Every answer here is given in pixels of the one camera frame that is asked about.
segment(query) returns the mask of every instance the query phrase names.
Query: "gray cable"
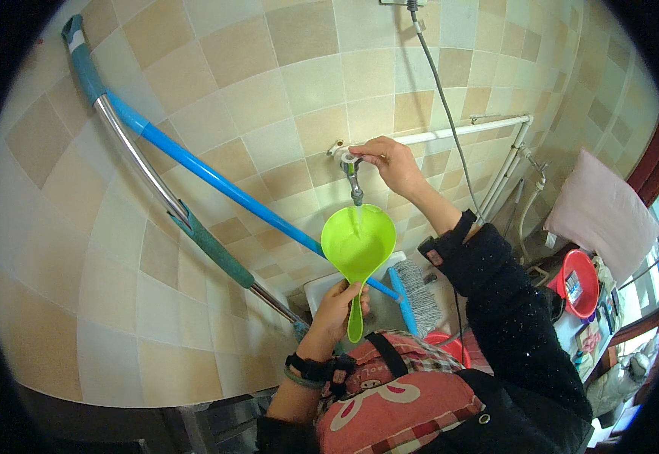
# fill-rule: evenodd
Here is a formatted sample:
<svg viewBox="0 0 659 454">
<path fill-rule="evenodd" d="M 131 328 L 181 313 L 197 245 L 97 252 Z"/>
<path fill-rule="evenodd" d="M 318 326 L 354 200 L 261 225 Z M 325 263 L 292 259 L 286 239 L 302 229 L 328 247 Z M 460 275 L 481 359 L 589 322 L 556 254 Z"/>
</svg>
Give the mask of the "gray cable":
<svg viewBox="0 0 659 454">
<path fill-rule="evenodd" d="M 473 189 L 470 186 L 470 177 L 468 175 L 468 166 L 466 166 L 465 162 L 465 156 L 463 156 L 463 150 L 461 149 L 461 143 L 458 141 L 458 134 L 456 134 L 456 126 L 453 123 L 453 118 L 451 116 L 451 110 L 448 108 L 448 102 L 446 101 L 446 95 L 443 93 L 443 85 L 441 84 L 441 79 L 438 77 L 438 70 L 435 68 L 435 63 L 433 62 L 433 57 L 431 56 L 431 51 L 428 50 L 427 44 L 425 43 L 425 38 L 423 38 L 423 32 L 420 31 L 420 27 L 417 24 L 417 17 L 415 15 L 415 11 L 411 6 L 411 3 L 415 2 L 408 2 L 408 10 L 410 11 L 410 17 L 413 19 L 413 25 L 416 27 L 416 32 L 418 35 L 418 39 L 420 40 L 420 45 L 423 47 L 423 51 L 425 52 L 425 57 L 427 58 L 428 64 L 431 66 L 431 71 L 433 71 L 433 78 L 435 79 L 435 86 L 438 88 L 438 94 L 441 96 L 441 102 L 443 103 L 443 109 L 446 111 L 446 116 L 448 117 L 448 122 L 451 123 L 451 131 L 453 132 L 453 139 L 456 141 L 456 147 L 458 147 L 458 154 L 461 157 L 461 164 L 463 165 L 463 174 L 466 177 L 466 185 L 468 186 L 468 192 L 470 193 L 470 200 L 473 202 L 473 208 L 476 209 L 476 215 L 479 217 L 479 220 L 481 222 L 486 222 L 483 220 L 483 217 L 481 217 L 480 214 L 480 209 L 479 209 L 479 204 L 476 202 L 476 196 L 473 195 Z"/>
</svg>

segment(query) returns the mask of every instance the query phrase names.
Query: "blue mop handle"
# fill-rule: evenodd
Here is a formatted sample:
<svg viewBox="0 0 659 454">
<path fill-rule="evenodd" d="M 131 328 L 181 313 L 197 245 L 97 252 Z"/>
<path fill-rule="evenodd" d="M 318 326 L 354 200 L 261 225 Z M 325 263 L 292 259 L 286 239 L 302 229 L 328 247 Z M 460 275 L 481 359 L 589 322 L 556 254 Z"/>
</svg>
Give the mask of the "blue mop handle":
<svg viewBox="0 0 659 454">
<path fill-rule="evenodd" d="M 256 199 L 246 194 L 239 187 L 235 186 L 215 170 L 208 167 L 204 162 L 202 162 L 196 156 L 193 156 L 188 150 L 181 147 L 169 136 L 163 134 L 161 130 L 153 126 L 153 124 L 146 120 L 141 114 L 135 112 L 132 107 L 125 104 L 114 93 L 108 90 L 107 95 L 110 103 L 115 108 L 115 112 L 117 112 L 117 116 L 120 117 L 120 120 L 129 128 L 134 130 L 137 134 L 143 136 L 145 140 L 158 147 L 165 154 L 169 155 L 172 159 L 178 162 L 181 166 L 189 169 L 189 171 L 193 172 L 196 176 L 207 182 L 209 185 L 215 187 L 217 190 L 219 190 L 225 196 L 231 198 L 237 204 L 243 206 L 248 211 L 251 211 L 256 216 L 260 217 L 269 225 L 284 233 L 292 240 L 297 241 L 307 249 L 326 259 L 325 253 L 322 251 L 322 246 L 312 237 L 307 235 L 305 232 L 302 232 L 297 227 L 294 227 L 287 221 L 284 221 L 269 208 L 257 202 Z M 386 286 L 383 286 L 376 279 L 370 278 L 367 280 L 367 283 L 396 301 L 400 298 L 400 295 L 387 288 Z"/>
</svg>

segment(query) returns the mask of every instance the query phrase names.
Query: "red bucket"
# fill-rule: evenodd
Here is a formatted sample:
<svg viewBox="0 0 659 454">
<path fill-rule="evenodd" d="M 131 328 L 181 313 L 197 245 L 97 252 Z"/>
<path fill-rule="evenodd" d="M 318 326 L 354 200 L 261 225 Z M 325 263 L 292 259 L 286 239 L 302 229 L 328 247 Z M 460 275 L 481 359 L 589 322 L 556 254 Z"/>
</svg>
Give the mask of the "red bucket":
<svg viewBox="0 0 659 454">
<path fill-rule="evenodd" d="M 574 304 L 569 302 L 570 298 L 566 290 L 566 279 L 572 271 L 577 273 L 579 286 L 581 286 L 581 295 Z M 582 252 L 581 249 L 572 249 L 566 254 L 561 265 L 561 271 L 547 286 L 566 300 L 565 309 L 568 313 L 585 319 L 595 312 L 600 293 L 597 270 L 587 254 Z"/>
</svg>

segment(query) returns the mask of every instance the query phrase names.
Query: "bracelet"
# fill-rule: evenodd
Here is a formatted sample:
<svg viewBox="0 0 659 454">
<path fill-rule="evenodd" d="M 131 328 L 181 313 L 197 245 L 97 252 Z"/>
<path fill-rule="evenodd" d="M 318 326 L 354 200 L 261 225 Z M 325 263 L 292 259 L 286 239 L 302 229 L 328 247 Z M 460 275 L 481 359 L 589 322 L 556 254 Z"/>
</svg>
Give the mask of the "bracelet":
<svg viewBox="0 0 659 454">
<path fill-rule="evenodd" d="M 289 366 L 284 367 L 284 374 L 289 380 L 294 381 L 296 384 L 304 386 L 305 388 L 322 389 L 325 387 L 325 381 L 312 381 L 307 380 L 306 378 L 297 377 L 291 370 L 289 370 Z"/>
</svg>

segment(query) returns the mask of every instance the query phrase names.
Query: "right hand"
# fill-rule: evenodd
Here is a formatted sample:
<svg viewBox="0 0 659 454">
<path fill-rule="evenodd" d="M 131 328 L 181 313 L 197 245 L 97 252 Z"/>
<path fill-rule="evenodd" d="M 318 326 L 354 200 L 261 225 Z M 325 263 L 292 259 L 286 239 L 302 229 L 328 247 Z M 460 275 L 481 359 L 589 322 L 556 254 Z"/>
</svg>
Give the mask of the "right hand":
<svg viewBox="0 0 659 454">
<path fill-rule="evenodd" d="M 428 186 L 407 145 L 380 136 L 349 150 L 354 155 L 364 155 L 364 161 L 377 167 L 379 176 L 398 195 L 410 198 Z"/>
</svg>

